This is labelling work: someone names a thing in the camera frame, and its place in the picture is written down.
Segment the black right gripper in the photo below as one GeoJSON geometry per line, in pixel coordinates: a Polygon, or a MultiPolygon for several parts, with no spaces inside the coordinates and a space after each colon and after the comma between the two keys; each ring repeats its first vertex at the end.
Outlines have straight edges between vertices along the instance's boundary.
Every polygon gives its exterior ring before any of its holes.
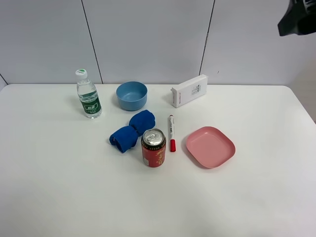
{"type": "Polygon", "coordinates": [[[290,0],[287,11],[277,25],[281,37],[316,32],[316,0],[290,0]]]}

